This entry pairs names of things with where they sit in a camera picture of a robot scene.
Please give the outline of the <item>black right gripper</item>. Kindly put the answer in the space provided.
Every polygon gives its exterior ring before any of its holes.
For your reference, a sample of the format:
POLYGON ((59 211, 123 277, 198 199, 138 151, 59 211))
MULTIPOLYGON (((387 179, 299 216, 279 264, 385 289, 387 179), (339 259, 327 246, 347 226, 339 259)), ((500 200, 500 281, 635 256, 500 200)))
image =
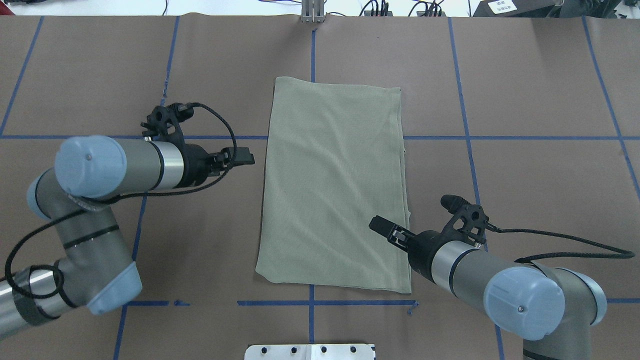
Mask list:
POLYGON ((444 194, 440 203, 452 215, 441 232, 426 230, 413 237, 413 232, 407 228, 379 215, 368 224, 370 230, 384 237, 389 244, 407 248, 409 266, 432 283, 435 282, 432 265, 438 250, 453 241, 469 246, 485 244, 485 230, 490 222, 482 206, 470 203, 462 196, 444 194))

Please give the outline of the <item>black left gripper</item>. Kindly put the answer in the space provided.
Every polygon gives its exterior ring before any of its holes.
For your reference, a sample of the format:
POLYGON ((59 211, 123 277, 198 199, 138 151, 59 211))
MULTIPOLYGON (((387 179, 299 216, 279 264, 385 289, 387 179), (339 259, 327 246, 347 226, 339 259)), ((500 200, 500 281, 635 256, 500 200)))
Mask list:
POLYGON ((142 136, 148 138, 160 159, 155 190, 198 187, 233 167, 255 164, 254 154, 246 146, 207 152, 202 146, 187 143, 181 123, 194 116, 194 109, 194 103, 157 105, 141 123, 142 136))

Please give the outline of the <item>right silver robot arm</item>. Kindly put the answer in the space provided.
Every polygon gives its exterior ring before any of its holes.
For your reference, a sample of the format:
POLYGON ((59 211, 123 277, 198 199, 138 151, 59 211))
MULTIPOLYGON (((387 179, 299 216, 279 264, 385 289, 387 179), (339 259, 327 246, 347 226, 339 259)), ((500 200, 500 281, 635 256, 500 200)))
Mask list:
POLYGON ((404 251, 416 273, 521 337, 524 360, 592 358, 591 330, 607 311, 598 283, 571 269, 485 251, 484 232, 496 227, 483 208, 454 194, 440 203, 452 216, 442 231, 414 234, 379 215, 369 228, 404 251))

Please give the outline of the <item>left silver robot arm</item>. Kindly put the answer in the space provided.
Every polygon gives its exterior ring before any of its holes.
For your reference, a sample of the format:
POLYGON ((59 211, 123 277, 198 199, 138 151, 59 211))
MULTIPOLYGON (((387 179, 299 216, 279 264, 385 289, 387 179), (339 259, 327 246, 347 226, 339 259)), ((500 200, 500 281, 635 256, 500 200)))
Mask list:
POLYGON ((249 148, 238 146, 228 121, 199 102, 158 105, 141 127, 141 139, 69 137, 55 154, 53 167, 30 184, 27 204, 46 223, 19 240, 2 267, 2 340, 73 309, 85 307, 94 315, 112 312, 140 294, 137 263, 112 205, 124 199, 203 191, 232 168, 255 163, 249 148), (181 125, 195 109, 221 121, 231 146, 208 152, 185 141, 181 125), (25 243, 51 228, 64 257, 13 271, 25 243))

